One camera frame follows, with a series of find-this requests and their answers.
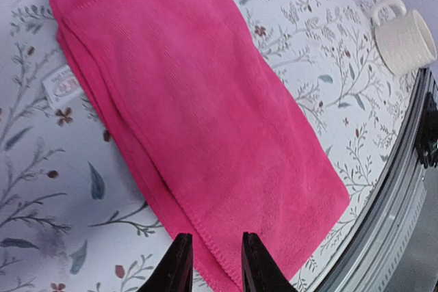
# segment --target brown flower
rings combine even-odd
[[[256,25],[254,33],[257,34],[259,37],[266,36],[266,28]]]
[[[27,54],[28,54],[28,56],[32,56],[32,54],[35,52],[35,47],[30,47],[28,50],[27,50]]]
[[[65,292],[64,289],[66,288],[66,285],[63,283],[59,283],[58,285],[52,283],[50,284],[50,287],[53,289],[53,292]]]
[[[105,140],[106,142],[109,142],[111,140],[111,135],[108,130],[105,130],[103,132],[103,140]]]
[[[125,277],[125,268],[121,265],[116,266],[116,276],[119,278]]]
[[[64,123],[72,123],[73,118],[71,118],[72,110],[70,107],[66,108],[66,111],[63,113],[60,109],[55,112],[55,115],[60,117],[57,121],[57,125],[62,127]]]
[[[60,174],[58,174],[56,170],[51,170],[51,171],[47,172],[47,176],[49,178],[52,178],[52,179],[57,178],[59,175]]]

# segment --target mug handle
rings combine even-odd
[[[380,0],[371,8],[371,17],[374,24],[377,26],[382,24],[380,18],[378,17],[378,13],[380,13],[380,11],[385,7],[397,9],[401,16],[404,16],[407,13],[406,5],[402,0]]]

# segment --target folded pink towel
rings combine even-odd
[[[242,289],[244,231],[287,278],[346,209],[313,129],[233,0],[50,0],[59,42],[155,214]]]

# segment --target cup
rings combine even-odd
[[[378,14],[391,8],[396,17],[384,23]],[[407,11],[401,0],[380,0],[371,9],[376,44],[383,61],[395,75],[404,75],[437,60],[437,47],[417,10]]]

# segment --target gray floor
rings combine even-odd
[[[438,281],[438,170],[427,171],[427,196],[387,292],[432,292]]]

